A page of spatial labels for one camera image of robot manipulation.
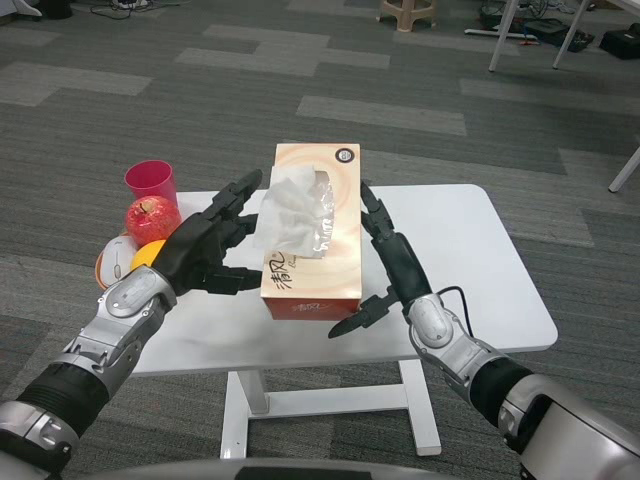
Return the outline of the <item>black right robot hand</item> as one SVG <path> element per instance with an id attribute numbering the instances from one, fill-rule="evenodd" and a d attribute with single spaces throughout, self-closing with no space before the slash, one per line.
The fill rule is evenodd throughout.
<path id="1" fill-rule="evenodd" d="M 369 297 L 361 303 L 356 313 L 338 322 L 329 331 L 329 339 L 358 328 L 369 328 L 386 316 L 393 304 L 399 302 L 407 310 L 414 300 L 433 292 L 408 239 L 395 231 L 384 203 L 364 182 L 361 183 L 360 196 L 366 208 L 361 212 L 361 225 L 371 237 L 371 244 L 382 262 L 390 285 L 384 297 Z"/>

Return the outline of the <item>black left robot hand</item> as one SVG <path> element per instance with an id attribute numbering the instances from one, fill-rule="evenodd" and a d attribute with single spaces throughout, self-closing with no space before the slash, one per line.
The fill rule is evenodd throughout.
<path id="1" fill-rule="evenodd" d="M 253 170 L 220 190 L 203 211 L 189 216 L 165 241 L 151 267 L 182 296 L 191 290 L 235 295 L 260 287 L 262 272 L 223 264 L 227 251 L 256 230 L 257 216 L 243 216 L 262 171 Z"/>

